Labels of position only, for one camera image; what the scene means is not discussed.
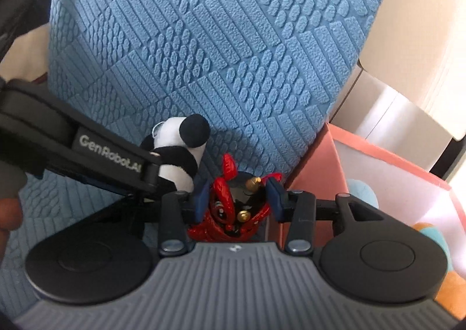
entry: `black circular disc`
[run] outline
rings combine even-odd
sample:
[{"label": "black circular disc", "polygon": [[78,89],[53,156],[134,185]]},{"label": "black circular disc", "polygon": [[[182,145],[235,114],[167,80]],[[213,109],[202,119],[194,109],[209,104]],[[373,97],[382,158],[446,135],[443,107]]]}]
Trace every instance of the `black circular disc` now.
[{"label": "black circular disc", "polygon": [[434,241],[397,221],[358,222],[323,248],[320,266],[341,292],[378,304],[436,294],[446,256]]},{"label": "black circular disc", "polygon": [[152,268],[145,244],[114,224],[70,228],[37,244],[26,274],[45,298],[66,304],[97,304],[141,285]]}]

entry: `red toy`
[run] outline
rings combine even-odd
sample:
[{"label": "red toy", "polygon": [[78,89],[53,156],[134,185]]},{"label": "red toy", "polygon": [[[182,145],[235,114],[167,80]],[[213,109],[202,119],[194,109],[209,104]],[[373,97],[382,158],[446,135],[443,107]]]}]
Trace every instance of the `red toy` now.
[{"label": "red toy", "polygon": [[188,230],[195,241],[247,241],[270,213],[265,183],[270,177],[280,181],[281,173],[260,178],[238,171],[230,154],[223,155],[222,169],[223,175],[211,185],[209,209],[204,220]]}]

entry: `blue textured fabric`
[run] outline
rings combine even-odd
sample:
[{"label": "blue textured fabric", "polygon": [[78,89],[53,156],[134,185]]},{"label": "blue textured fabric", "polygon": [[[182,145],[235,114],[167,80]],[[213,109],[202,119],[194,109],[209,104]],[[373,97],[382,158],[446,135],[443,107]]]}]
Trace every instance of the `blue textured fabric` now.
[{"label": "blue textured fabric", "polygon": [[[224,152],[257,175],[288,175],[357,61],[381,0],[53,0],[49,87],[139,143],[171,116],[200,113]],[[21,195],[25,224],[0,273],[0,309],[33,301],[22,263],[46,235],[114,198],[46,174]]]}]

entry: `black and white plush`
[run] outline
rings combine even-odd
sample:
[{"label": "black and white plush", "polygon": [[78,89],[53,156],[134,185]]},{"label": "black and white plush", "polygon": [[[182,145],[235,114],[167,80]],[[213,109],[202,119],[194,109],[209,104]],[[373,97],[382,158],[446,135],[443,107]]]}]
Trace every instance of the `black and white plush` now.
[{"label": "black and white plush", "polygon": [[159,177],[173,182],[177,191],[192,192],[209,136],[210,126],[203,116],[171,117],[157,124],[141,147],[161,156]]}]

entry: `gray ribbed panel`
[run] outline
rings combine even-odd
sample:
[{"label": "gray ribbed panel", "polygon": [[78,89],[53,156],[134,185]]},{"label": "gray ribbed panel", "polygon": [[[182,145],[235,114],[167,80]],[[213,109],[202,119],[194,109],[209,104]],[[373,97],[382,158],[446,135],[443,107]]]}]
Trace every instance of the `gray ribbed panel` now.
[{"label": "gray ribbed panel", "polygon": [[331,288],[315,265],[274,243],[198,243],[163,259],[138,290],[112,303],[68,307],[41,301],[16,323],[23,330],[451,329],[431,300],[381,308]]}]

